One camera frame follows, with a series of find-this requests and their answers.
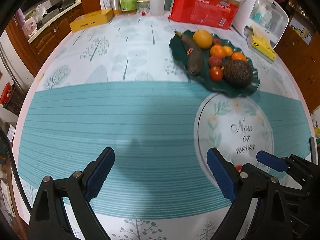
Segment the metal canister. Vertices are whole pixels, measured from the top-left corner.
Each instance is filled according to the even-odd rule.
[[[114,16],[121,14],[120,0],[110,0],[110,5]]]

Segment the tablecloth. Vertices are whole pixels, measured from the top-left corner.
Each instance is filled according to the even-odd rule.
[[[206,29],[251,58],[261,80],[247,98],[206,90],[174,62],[174,30]],[[105,147],[116,161],[90,204],[116,239],[209,239],[230,201],[205,161],[217,147],[234,165],[259,150],[310,156],[310,128],[289,76],[248,49],[234,30],[183,24],[167,15],[120,16],[73,33],[41,78],[24,122],[18,171],[29,202],[41,180],[69,177]],[[244,237],[252,208],[239,233]],[[82,233],[66,210],[75,235]]]

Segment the orange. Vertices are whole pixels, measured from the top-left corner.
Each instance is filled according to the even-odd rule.
[[[206,30],[196,31],[192,38],[201,49],[210,48],[213,41],[212,35]]]
[[[245,57],[242,53],[240,53],[240,52],[234,52],[234,53],[232,54],[232,56],[231,56],[231,59],[232,59],[232,60],[242,60],[242,61],[244,61],[244,62],[247,62],[246,57]]]
[[[215,56],[221,59],[224,59],[226,57],[226,53],[224,52],[224,49],[221,45],[216,44],[213,45],[210,49],[210,56]]]
[[[227,57],[231,57],[233,54],[233,49],[230,46],[223,46],[224,52],[226,53]]]

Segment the circular plate design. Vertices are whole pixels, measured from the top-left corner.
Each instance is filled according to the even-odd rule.
[[[216,180],[207,165],[207,151],[216,147],[233,165],[251,163],[264,171],[268,167],[257,162],[260,150],[274,153],[273,134],[268,119],[250,98],[228,98],[213,93],[201,104],[194,124],[195,149],[207,177]]]

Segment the tissue box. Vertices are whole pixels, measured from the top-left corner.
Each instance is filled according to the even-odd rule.
[[[108,23],[112,18],[113,12],[111,8],[100,10],[79,16],[72,23],[70,23],[70,28],[72,32],[77,32],[93,26]]]

